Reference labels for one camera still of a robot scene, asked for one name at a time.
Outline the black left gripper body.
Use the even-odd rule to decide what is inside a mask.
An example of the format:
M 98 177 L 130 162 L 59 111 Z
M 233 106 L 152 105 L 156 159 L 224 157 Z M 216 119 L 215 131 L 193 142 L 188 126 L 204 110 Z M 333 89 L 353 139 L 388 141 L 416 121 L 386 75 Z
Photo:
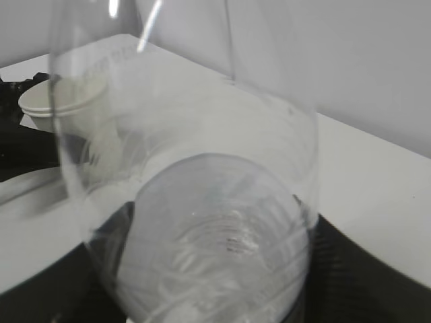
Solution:
M 49 74 L 39 72 L 23 81 L 1 81 L 2 182 L 59 165 L 55 136 L 20 124 L 24 113 L 18 99 L 26 90 L 48 79 Z

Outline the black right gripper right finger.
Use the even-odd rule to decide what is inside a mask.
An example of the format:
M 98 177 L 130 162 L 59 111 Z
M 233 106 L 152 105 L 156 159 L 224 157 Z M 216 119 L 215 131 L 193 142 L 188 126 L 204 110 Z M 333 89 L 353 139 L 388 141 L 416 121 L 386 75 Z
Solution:
M 430 288 L 365 251 L 322 215 L 311 241 L 305 322 L 430 321 Z

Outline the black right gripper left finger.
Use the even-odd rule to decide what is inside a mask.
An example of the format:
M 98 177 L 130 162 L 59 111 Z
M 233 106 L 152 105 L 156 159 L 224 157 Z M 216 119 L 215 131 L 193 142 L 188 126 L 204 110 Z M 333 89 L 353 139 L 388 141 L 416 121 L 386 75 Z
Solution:
M 126 322 L 114 296 L 135 204 L 125 203 L 54 264 L 1 294 L 2 322 Z

